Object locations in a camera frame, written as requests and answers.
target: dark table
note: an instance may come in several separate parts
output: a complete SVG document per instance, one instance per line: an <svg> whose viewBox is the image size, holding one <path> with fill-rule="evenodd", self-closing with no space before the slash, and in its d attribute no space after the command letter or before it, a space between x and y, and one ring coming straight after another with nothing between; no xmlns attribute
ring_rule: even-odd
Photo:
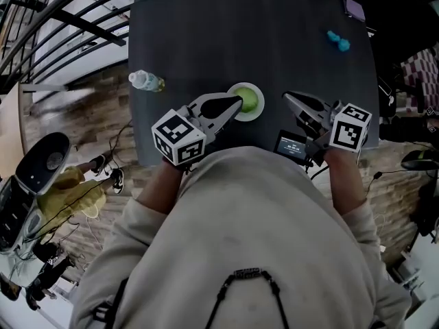
<svg viewBox="0 0 439 329"><path fill-rule="evenodd" d="M340 52L326 32L351 42ZM297 90L372 113L367 147L378 144L377 76L366 26L344 13L342 0L143 0L130 16L129 66L165 78L165 90L131 88L139 162L155 165L151 126L169 109L237 82L258 86L262 115L233 121L218 148L254 145L273 151L280 130L303 134L281 95Z"/></svg>

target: wooden floor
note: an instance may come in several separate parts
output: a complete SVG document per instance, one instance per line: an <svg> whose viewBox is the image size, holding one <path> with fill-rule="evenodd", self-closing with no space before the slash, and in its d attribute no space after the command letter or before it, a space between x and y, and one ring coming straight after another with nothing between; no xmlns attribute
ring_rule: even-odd
<svg viewBox="0 0 439 329"><path fill-rule="evenodd" d="M50 132L61 131L70 138L72 150L69 165L88 162L108 151L110 138L114 140L119 130L131 120L126 64L93 75L75 87L82 90L58 93L33 105L25 120L29 148ZM413 144L382 142L378 149L363 151L359 166L365 189L377 171L398 171L401 169L399 163L402 157L411 150L421 148ZM121 133L115 160L126 173L124 192L115 195L108 191L107 202L100 211L99 220L86 220L79 213L70 220L71 224L64 224L54 238L59 240L74 231L62 240L62 246L78 258L77 268L69 268L65 273L71 280L79 280L83 269L101 252L101 244L110 232L113 221L121 215L129 196L139 194L151 175L151 168L140 167L137 162L132 127L127 127ZM387 247L383 259L388 265L399 257L400 251L410 244L414 236L416 226L410 222L409 215L416 208L418 189L427 181L425 173L404 171L384 174L370 186L368 197L374 210L381 244ZM325 196L331 197L327 171L314 182Z"/></svg>

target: lime green object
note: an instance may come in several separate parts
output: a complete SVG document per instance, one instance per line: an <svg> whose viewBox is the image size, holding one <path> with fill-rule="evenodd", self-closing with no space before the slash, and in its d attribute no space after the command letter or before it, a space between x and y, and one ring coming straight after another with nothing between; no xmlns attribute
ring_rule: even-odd
<svg viewBox="0 0 439 329"><path fill-rule="evenodd" d="M256 109L258 106L258 95L249 88L238 88L234 93L242 97L242 109L241 112L249 113Z"/></svg>

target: display screen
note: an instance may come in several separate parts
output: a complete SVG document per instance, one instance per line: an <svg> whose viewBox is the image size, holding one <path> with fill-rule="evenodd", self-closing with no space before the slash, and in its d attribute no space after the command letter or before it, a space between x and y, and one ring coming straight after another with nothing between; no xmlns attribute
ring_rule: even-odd
<svg viewBox="0 0 439 329"><path fill-rule="evenodd" d="M307 155L305 153L305 144L298 141L281 137L276 151L280 154L288 155L299 160L304 160Z"/></svg>

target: person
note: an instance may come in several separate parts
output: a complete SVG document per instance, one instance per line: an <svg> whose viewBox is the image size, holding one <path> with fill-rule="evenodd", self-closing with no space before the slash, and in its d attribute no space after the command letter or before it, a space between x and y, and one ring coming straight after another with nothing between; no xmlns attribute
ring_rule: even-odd
<svg viewBox="0 0 439 329"><path fill-rule="evenodd" d="M37 198L47 224L38 231L39 236L53 232L70 216L82 211L87 217L96 218L106 202L105 191L112 187L116 194L123 190L124 173L122 169L113 169L106 180L85 181L84 174L92 171L99 175L108 164L108 158L100 155L90 162L67 167L49 190Z"/></svg>
<svg viewBox="0 0 439 329"><path fill-rule="evenodd" d="M31 310L39 309L40 306L36 302L43 300L45 296L56 299L56 295L49 289L56 284L67 267L75 267L75 262L70 256L66 256L55 266L49 263L45 265L43 271L26 288L26 302Z"/></svg>
<svg viewBox="0 0 439 329"><path fill-rule="evenodd" d="M332 205L256 147L183 181L164 160L81 279L70 328L402 328L410 296L386 275L355 156L324 159Z"/></svg>

